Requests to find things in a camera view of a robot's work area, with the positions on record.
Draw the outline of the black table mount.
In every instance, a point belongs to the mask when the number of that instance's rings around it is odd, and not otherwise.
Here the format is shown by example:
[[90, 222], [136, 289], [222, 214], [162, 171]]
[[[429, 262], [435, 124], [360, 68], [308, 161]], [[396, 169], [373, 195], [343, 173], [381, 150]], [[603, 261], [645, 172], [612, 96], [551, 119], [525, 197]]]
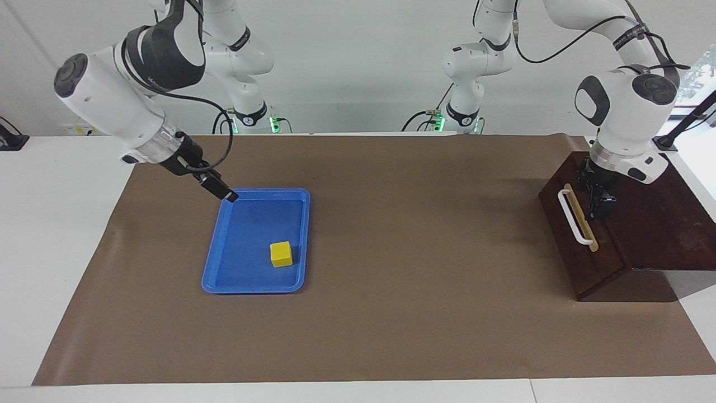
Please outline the black table mount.
[[0, 115], [0, 151], [20, 151], [30, 136], [23, 134], [18, 127]]

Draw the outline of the yellow cube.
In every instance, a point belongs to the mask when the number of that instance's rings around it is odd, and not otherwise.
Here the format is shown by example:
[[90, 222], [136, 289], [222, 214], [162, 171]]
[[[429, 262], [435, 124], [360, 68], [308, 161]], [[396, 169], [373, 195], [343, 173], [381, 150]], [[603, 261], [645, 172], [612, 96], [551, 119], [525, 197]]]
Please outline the yellow cube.
[[289, 241], [275, 242], [270, 245], [270, 260], [274, 268], [293, 265], [293, 250]]

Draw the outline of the wooden drawer with white handle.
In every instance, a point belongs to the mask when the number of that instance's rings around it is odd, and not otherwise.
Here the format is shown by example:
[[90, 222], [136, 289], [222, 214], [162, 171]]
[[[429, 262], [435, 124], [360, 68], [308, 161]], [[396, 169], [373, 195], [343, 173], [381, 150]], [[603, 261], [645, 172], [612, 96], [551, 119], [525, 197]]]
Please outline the wooden drawer with white handle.
[[598, 250], [591, 252], [589, 246], [580, 244], [574, 237], [558, 201], [558, 192], [566, 184], [573, 190], [578, 189], [580, 165], [586, 156], [586, 151], [572, 152], [548, 179], [539, 193], [539, 200], [575, 299], [590, 303], [633, 303], [637, 301], [637, 295], [629, 288], [625, 262], [607, 234], [605, 224], [589, 224], [598, 245]]

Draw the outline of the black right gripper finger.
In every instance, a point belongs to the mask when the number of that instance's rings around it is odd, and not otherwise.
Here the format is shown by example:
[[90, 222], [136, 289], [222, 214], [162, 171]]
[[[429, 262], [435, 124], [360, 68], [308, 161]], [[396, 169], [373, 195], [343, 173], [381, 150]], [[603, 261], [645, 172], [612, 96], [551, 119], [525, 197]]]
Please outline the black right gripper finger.
[[223, 180], [215, 176], [204, 177], [204, 189], [220, 200], [228, 200], [230, 203], [238, 199], [238, 194], [233, 191]]
[[214, 168], [210, 169], [210, 166], [206, 164], [194, 167], [194, 177], [197, 179], [200, 186], [204, 188], [218, 188], [224, 186], [222, 174]]

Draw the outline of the blue plastic tray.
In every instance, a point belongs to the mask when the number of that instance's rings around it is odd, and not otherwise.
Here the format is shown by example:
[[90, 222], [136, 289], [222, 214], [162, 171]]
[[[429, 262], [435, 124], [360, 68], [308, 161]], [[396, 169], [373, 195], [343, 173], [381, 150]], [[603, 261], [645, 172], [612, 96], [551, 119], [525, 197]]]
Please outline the blue plastic tray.
[[[201, 286], [213, 295], [290, 294], [304, 285], [311, 194], [299, 187], [235, 188], [222, 201]], [[274, 268], [270, 245], [289, 241], [293, 265]]]

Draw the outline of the brown table mat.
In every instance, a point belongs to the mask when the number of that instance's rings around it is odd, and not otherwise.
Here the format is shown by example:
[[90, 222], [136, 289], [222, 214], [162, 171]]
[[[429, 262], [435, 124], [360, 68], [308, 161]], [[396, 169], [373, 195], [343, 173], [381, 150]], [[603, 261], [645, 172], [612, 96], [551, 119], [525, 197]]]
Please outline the brown table mat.
[[716, 373], [673, 303], [578, 303], [539, 191], [582, 138], [242, 136], [237, 187], [311, 194], [304, 285], [200, 286], [219, 201], [137, 165], [37, 386]]

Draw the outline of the dark wooden cabinet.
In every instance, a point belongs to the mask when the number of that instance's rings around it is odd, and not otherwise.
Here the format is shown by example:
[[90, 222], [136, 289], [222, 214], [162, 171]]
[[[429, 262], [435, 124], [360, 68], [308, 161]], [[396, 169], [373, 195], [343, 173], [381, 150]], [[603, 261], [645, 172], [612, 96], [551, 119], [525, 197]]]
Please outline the dark wooden cabinet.
[[716, 222], [670, 164], [650, 185], [620, 177], [608, 217], [588, 218], [598, 249], [570, 270], [584, 303], [671, 303], [716, 285]]

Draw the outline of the window pane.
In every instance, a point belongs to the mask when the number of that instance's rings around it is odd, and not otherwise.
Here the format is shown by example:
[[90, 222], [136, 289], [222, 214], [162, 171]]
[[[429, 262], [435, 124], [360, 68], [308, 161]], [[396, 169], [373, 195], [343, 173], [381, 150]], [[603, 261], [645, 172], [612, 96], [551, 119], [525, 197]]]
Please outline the window pane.
[[696, 107], [716, 90], [716, 44], [683, 76], [675, 107]]

